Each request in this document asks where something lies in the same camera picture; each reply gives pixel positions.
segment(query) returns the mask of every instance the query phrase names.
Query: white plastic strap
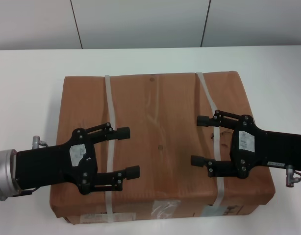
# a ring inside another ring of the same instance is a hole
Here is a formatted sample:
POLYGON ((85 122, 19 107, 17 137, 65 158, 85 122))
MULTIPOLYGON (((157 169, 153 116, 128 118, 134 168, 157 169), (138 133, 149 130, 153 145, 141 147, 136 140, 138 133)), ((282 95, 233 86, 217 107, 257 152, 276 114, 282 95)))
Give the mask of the white plastic strap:
MULTIPOLYGON (((116 115, 115 108, 113 106, 112 93, 111 93, 111 84, 110 76, 105 76, 106 83, 106 93, 107 93, 107 103, 109 110, 110 124, 116 129, 116 115)), ((115 153, 115 140, 108 141, 108 157, 107 157, 107 172, 113 172, 113 157, 115 153)), ((107 211, 107 222, 114 222, 113 211, 112 211, 112 191, 105 192, 105 203, 107 211)))
MULTIPOLYGON (((213 99, 210 96, 210 93, 208 91, 206 82, 205 82, 205 78, 203 73, 198 72, 197 73, 201 84, 204 88, 205 94, 207 96, 208 102, 210 104, 210 107, 212 109, 213 114, 215 113, 215 111, 217 110, 216 104, 214 103, 213 99)), ((214 127, 214 159, 216 161, 220 161, 221 160, 221 156, 220 156, 220 131, 219 131, 219 127, 214 127)), ((204 216, 214 216, 214 215, 222 215, 219 213, 223 213, 223 208, 220 207, 220 204, 224 198, 224 194, 225 194, 225 184, 224 184, 224 178, 223 177, 217 177, 217 198, 213 204, 213 208, 214 210, 212 210, 213 212, 209 212, 206 213, 205 210, 203 211, 202 214, 204 214, 204 216)))

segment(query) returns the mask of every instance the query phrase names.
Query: brown wrapping paper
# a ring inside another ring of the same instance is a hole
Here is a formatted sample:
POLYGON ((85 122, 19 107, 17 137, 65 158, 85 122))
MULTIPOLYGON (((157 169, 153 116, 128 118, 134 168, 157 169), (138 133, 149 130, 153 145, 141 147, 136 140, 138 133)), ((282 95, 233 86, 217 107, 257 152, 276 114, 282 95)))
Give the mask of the brown wrapping paper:
MULTIPOLYGON (((205 73, 204 77, 218 109, 251 115, 237 72, 205 73)), ((196 126, 198 115, 213 115, 199 78, 195 73, 179 73, 110 79, 116 125, 131 129, 131 139, 115 143, 113 169, 132 165, 141 169, 139 179, 124 181, 123 191, 112 192, 113 212, 153 219, 155 201, 176 200, 172 217, 200 216, 205 205, 214 203, 217 183, 207 177, 206 168, 190 164, 191 155, 214 156, 213 128, 196 126)), ((66 142, 76 128, 108 121, 104 77, 67 77, 57 144, 66 142)), ((220 133, 221 158, 229 160, 232 130, 221 128, 220 133)), ((99 172, 106 171, 107 147, 108 142, 95 146, 99 172)), ((250 213, 275 193, 267 167, 254 168, 245 180, 225 178, 224 182, 221 205, 234 207, 236 214, 250 213)), ((71 218, 72 223, 83 214, 106 212, 103 192, 81 195, 69 183, 51 186, 50 205, 57 217, 71 218)))

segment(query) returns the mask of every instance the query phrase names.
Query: white wall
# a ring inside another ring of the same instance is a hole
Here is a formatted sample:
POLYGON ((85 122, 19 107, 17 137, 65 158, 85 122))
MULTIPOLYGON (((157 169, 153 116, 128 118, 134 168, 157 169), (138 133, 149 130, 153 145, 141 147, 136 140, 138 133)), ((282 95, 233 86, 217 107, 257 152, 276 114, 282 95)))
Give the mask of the white wall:
POLYGON ((204 47, 301 44, 301 0, 211 0, 204 47))
POLYGON ((83 48, 199 47, 208 0, 72 0, 83 48))
POLYGON ((0 49, 81 48, 69 0, 0 0, 0 49))

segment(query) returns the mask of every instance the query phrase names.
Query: white tabletop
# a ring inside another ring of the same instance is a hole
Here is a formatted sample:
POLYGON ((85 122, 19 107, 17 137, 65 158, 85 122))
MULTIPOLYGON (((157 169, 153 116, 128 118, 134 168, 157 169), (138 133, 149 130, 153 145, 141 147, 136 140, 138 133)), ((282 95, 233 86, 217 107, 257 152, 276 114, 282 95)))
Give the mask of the white tabletop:
MULTIPOLYGON (((258 127, 301 134, 301 46, 0 51, 0 150, 31 148, 32 136, 54 145, 63 79, 238 71, 258 127)), ((301 182, 285 186, 251 215, 71 225, 49 206, 50 187, 0 201, 0 234, 301 234, 301 182)))

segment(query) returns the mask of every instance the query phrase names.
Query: metal connector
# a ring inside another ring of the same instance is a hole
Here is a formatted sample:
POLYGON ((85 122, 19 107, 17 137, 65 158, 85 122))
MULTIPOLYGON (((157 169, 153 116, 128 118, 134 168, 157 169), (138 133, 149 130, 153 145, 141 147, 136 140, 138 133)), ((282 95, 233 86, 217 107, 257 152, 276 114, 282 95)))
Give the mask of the metal connector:
POLYGON ((299 174, 300 177, 294 177, 294 173, 296 173, 296 172, 293 170, 293 166, 288 165, 286 167, 286 175, 287 175, 286 186, 289 187, 289 188, 293 188, 295 183, 298 183, 298 182, 301 181, 301 174, 299 174))
POLYGON ((48 144, 45 141, 41 141, 39 136, 33 136, 32 149, 39 148, 39 146, 48 147, 48 144))

